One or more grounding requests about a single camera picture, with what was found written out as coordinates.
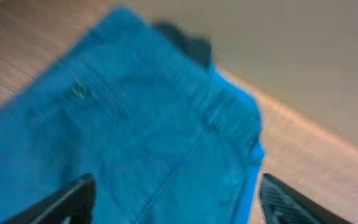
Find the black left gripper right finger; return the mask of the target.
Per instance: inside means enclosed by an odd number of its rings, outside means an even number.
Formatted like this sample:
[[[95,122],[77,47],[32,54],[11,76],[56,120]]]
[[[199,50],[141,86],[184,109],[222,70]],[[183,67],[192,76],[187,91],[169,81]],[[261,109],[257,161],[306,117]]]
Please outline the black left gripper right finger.
[[[260,182],[259,201],[266,224],[351,224],[268,173]]]

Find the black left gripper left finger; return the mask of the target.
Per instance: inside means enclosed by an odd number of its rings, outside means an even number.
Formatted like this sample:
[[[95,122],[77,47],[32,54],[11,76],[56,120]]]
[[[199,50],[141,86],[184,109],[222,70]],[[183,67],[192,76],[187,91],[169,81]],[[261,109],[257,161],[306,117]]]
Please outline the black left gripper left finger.
[[[28,209],[4,221],[5,224],[90,224],[96,200],[96,182],[85,174]]]

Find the dark blue denim shorts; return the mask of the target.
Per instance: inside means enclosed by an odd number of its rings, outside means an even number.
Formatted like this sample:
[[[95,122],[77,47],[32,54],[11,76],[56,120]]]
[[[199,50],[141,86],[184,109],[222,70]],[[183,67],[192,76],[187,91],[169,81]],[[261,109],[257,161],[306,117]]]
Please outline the dark blue denim shorts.
[[[260,131],[253,97],[116,9],[0,109],[0,222],[90,173],[95,223],[246,223]]]

